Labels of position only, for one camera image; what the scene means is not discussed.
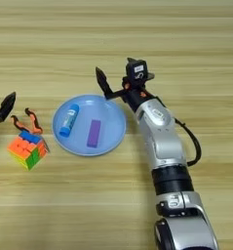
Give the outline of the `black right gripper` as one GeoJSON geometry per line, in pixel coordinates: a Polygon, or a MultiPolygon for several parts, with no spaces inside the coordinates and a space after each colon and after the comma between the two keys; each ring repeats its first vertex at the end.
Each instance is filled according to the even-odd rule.
{"type": "MultiPolygon", "coordinates": [[[[135,63],[133,58],[127,58],[128,63],[135,63]]],[[[153,73],[148,73],[146,79],[139,79],[136,83],[128,76],[122,78],[122,89],[113,92],[107,83],[106,76],[100,68],[96,68],[97,83],[108,100],[121,98],[127,103],[133,112],[145,102],[155,99],[145,88],[145,82],[154,78],[153,73]]]]}

